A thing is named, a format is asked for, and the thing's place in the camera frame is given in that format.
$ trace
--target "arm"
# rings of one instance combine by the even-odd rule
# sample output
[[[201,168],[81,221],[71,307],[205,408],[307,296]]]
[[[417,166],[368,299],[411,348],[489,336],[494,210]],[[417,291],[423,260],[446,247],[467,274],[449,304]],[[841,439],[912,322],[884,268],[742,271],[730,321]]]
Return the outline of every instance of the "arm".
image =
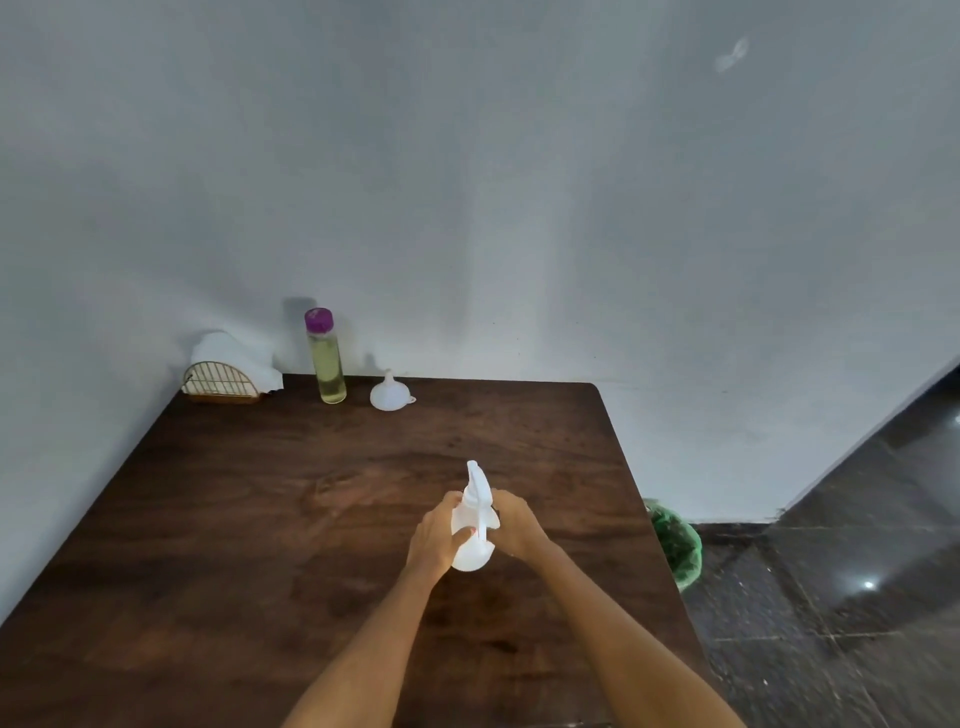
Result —
[[[447,493],[423,517],[396,584],[303,694],[283,728],[390,726],[427,598],[470,537],[469,528],[450,535],[450,514],[461,496]]]
[[[623,611],[540,528],[523,498],[493,491],[487,538],[525,561],[560,603],[622,728],[743,728],[704,680]]]

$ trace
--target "purple cap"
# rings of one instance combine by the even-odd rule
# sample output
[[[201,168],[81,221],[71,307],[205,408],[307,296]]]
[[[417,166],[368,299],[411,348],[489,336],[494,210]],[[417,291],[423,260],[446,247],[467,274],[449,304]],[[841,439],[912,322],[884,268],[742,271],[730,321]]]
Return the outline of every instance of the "purple cap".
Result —
[[[329,308],[311,308],[303,314],[303,320],[310,333],[328,333],[333,330],[333,313]]]

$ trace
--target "tissue paper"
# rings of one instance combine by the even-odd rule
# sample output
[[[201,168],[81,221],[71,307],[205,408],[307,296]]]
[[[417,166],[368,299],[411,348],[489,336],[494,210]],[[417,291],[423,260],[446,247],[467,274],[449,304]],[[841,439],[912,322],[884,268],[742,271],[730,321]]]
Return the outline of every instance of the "tissue paper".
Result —
[[[473,526],[476,533],[457,550],[453,557],[453,568],[459,571],[476,571],[490,561],[494,546],[487,541],[487,529],[499,528],[500,519],[493,510],[490,483],[476,460],[467,462],[467,473],[469,482],[464,489],[464,499],[453,509],[450,532],[456,533],[461,528]]]
[[[219,361],[236,367],[253,382],[257,392],[283,389],[283,374],[270,366],[270,358],[245,347],[225,331],[205,335],[193,348],[190,364],[201,361]]]

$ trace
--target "wooden table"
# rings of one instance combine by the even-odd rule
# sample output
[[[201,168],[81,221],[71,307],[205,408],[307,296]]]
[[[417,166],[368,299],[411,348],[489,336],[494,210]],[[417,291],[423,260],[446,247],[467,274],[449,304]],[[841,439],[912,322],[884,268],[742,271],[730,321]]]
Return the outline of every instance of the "wooden table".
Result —
[[[708,669],[588,384],[311,376],[255,405],[177,395],[0,628],[0,725],[276,726],[390,589],[422,514],[467,484],[528,499],[603,589]],[[609,719],[537,577],[496,552],[437,586],[396,725]]]

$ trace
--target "trash bag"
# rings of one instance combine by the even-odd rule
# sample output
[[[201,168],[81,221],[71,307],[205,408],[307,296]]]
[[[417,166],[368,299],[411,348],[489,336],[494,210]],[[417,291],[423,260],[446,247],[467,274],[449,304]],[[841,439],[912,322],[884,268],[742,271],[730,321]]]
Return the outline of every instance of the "trash bag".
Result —
[[[704,545],[700,534],[680,516],[651,500],[647,503],[650,521],[654,525],[660,548],[673,573],[673,580],[682,592],[700,578],[704,566]]]

